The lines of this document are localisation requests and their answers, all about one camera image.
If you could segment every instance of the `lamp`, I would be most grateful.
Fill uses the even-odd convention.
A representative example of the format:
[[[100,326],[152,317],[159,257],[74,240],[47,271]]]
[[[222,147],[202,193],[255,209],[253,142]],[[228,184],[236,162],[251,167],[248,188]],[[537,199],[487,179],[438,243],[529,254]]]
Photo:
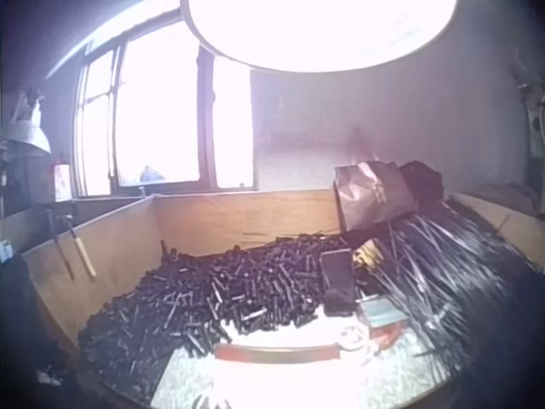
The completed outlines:
[[[216,55],[281,72],[339,72],[409,55],[449,24],[456,0],[181,0]]]
[[[17,121],[4,131],[3,143],[14,156],[36,157],[51,153],[48,138],[31,121]]]
[[[42,96],[31,89],[21,93],[12,120],[2,129],[1,148],[13,157],[37,157],[51,153],[48,138],[40,128]]]

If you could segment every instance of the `bright light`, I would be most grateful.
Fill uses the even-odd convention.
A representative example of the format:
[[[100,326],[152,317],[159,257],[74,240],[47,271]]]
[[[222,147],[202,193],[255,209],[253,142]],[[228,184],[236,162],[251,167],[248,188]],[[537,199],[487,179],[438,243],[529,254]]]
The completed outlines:
[[[254,181],[250,70],[226,58],[214,61],[214,156],[218,187]]]
[[[199,39],[219,55],[287,72],[376,66],[435,38],[456,0],[182,0]]]

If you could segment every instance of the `wire bundle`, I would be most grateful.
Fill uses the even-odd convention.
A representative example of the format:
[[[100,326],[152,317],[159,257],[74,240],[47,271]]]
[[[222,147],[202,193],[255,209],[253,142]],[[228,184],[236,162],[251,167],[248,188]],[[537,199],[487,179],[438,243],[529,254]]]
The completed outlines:
[[[455,379],[454,407],[523,407],[545,373],[540,268],[455,201],[392,222],[365,247],[369,270]]]

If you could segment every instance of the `wooden crate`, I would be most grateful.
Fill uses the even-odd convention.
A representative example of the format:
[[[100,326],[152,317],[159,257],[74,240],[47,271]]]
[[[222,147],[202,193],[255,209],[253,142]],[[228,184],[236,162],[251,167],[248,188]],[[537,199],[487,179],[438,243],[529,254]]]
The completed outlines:
[[[545,227],[516,211],[457,195],[535,262],[545,264]],[[52,333],[77,347],[77,333],[105,302],[131,291],[160,264],[160,240],[195,256],[255,247],[281,235],[338,233],[333,191],[153,196],[76,228],[98,277],[91,281],[69,233],[59,237],[76,279],[72,281],[55,243],[28,251],[34,284]]]

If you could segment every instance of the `window frame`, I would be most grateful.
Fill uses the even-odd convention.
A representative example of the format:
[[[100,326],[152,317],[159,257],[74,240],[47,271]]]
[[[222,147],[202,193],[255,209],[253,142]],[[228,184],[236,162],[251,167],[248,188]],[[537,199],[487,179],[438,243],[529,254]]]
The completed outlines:
[[[134,26],[127,31],[121,33],[105,43],[101,44],[96,49],[85,53],[83,56],[83,66],[80,70],[79,80],[77,82],[76,109],[73,117],[73,148],[72,158],[74,166],[72,166],[73,179],[77,188],[77,196],[81,198],[100,198],[111,196],[139,196],[141,187],[144,187],[146,194],[151,193],[221,193],[221,192],[248,192],[256,190],[255,177],[255,143],[253,144],[253,162],[254,174],[253,184],[250,187],[233,187],[220,188],[218,187],[215,175],[215,157],[214,157],[214,135],[213,135],[213,105],[214,105],[214,56],[203,46],[199,47],[197,64],[197,141],[198,141],[198,168],[199,179],[197,181],[180,181],[180,182],[164,182],[164,183],[142,183],[135,186],[121,186],[118,178],[118,164],[116,155],[116,120],[118,108],[118,91],[120,87],[121,73],[123,70],[123,61],[125,50],[129,41],[145,36],[150,32],[160,30],[166,26],[173,25],[184,21],[179,10],[172,10],[161,14],[150,20],[144,21],[137,26]],[[109,51],[112,55],[112,81],[108,93],[112,102],[108,112],[108,150],[109,150],[109,179],[110,179],[110,194],[89,195],[86,192],[85,171],[83,167],[82,150],[79,148],[82,144],[82,133],[78,129],[84,119],[84,108],[86,100],[84,98],[87,79],[89,74],[89,66],[94,61],[107,54]]]

